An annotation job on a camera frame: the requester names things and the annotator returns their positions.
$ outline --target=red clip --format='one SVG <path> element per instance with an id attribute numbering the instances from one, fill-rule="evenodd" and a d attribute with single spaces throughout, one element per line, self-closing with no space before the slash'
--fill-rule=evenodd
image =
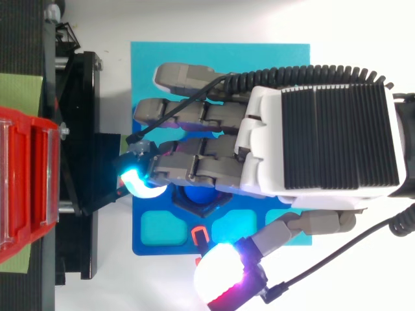
<path id="1" fill-rule="evenodd" d="M 206 230 L 206 227 L 204 225 L 198 225 L 197 227 L 194 227 L 191 231 L 193 243 L 195 243 L 195 246 L 198 246 L 197 239 L 196 239 L 196 232 L 198 232 L 198 231 L 203 231 L 203 233 L 205 234 L 206 242 L 210 241 L 208 231 Z"/>

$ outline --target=metal rod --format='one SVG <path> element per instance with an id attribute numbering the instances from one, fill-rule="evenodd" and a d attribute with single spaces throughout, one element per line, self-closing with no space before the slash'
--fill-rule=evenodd
<path id="1" fill-rule="evenodd" d="M 59 214 L 71 214 L 75 213 L 73 204 L 71 201 L 60 201 L 59 202 Z"/>
<path id="2" fill-rule="evenodd" d="M 68 57 L 56 57 L 54 59 L 54 68 L 56 70 L 65 70 Z"/>

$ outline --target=led light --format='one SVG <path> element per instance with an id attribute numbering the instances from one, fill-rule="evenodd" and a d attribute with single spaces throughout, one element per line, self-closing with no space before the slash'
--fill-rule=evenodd
<path id="1" fill-rule="evenodd" d="M 244 277 L 244 264 L 231 244 L 217 244 L 200 261 L 194 284 L 199 297 L 210 303 Z"/>
<path id="2" fill-rule="evenodd" d="M 123 175 L 121 179 L 127 187 L 128 191 L 132 193 L 133 196 L 142 199 L 155 198 L 163 192 L 165 192 L 167 186 L 150 188 L 145 185 L 144 181 L 138 176 L 138 171 L 135 168 L 128 170 Z"/>

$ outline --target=black heat sink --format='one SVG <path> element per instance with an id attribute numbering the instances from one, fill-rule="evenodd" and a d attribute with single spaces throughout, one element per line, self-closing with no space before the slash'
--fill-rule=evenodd
<path id="1" fill-rule="evenodd" d="M 282 92 L 286 189 L 399 185 L 385 87 Z"/>

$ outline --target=white table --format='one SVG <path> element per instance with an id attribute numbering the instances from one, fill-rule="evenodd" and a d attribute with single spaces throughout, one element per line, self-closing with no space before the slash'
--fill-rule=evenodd
<path id="1" fill-rule="evenodd" d="M 406 0 L 67 0 L 65 19 L 82 48 L 104 62 L 100 131 L 128 133 L 131 41 L 310 43 L 312 64 L 367 67 L 393 81 L 395 92 L 412 92 L 414 7 Z M 276 251 L 263 260 L 269 285 L 289 280 L 409 203 L 377 202 L 351 233 Z M 271 305 L 255 298 L 241 310 L 411 310 L 414 243 L 415 234 L 396 238 L 383 229 Z M 193 289 L 195 256 L 138 257 L 131 245 L 131 199 L 125 198 L 100 211 L 98 274 L 91 281 L 67 275 L 67 285 L 56 289 L 56 309 L 207 310 Z"/>

